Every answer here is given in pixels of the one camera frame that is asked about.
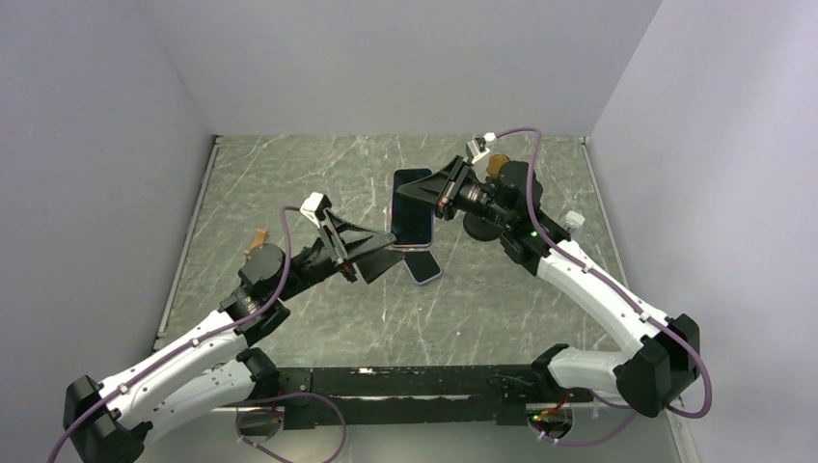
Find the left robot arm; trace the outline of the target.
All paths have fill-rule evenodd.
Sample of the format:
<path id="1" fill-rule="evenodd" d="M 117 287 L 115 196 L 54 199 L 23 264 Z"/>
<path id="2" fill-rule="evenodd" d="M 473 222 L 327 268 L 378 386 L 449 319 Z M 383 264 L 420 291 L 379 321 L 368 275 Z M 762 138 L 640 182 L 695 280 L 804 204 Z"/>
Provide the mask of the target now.
<path id="1" fill-rule="evenodd" d="M 330 204 L 305 204 L 314 243 L 293 253 L 258 231 L 238 286 L 198 325 L 137 365 L 66 391 L 61 444 L 85 462 L 132 462 L 163 433 L 224 405 L 277 399 L 279 369 L 259 349 L 289 316 L 286 299 L 340 274 L 371 283 L 402 260 L 395 237 L 351 224 Z"/>

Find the dark phone purple edge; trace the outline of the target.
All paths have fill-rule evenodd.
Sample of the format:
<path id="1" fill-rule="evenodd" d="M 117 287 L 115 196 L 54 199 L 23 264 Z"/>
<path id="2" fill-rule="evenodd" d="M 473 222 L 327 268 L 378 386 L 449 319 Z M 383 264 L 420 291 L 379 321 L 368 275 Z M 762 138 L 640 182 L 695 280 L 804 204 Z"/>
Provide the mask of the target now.
<path id="1" fill-rule="evenodd" d="M 397 169 L 393 173 L 389 231 L 395 236 L 393 245 L 397 248 L 420 249 L 432 244 L 433 212 L 427 206 L 397 193 L 399 186 L 431 174 L 428 168 Z"/>

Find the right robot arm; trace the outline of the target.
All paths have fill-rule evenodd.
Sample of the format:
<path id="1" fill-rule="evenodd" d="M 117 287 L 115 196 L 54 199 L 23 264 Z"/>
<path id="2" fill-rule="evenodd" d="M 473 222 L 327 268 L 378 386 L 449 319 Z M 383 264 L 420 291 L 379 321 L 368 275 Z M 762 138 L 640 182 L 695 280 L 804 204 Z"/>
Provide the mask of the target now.
<path id="1" fill-rule="evenodd" d="M 578 304 L 618 346 L 616 352 L 556 344 L 533 363 L 533 391 L 558 399 L 568 389 L 618 395 L 638 414 L 655 418 L 701 375 L 700 330 L 688 315 L 670 316 L 612 278 L 570 233 L 539 208 L 542 186 L 533 167 L 505 161 L 479 180 L 456 156 L 440 171 L 396 189 L 450 220 L 465 212 L 464 228 L 477 240 L 497 239 L 506 255 Z"/>

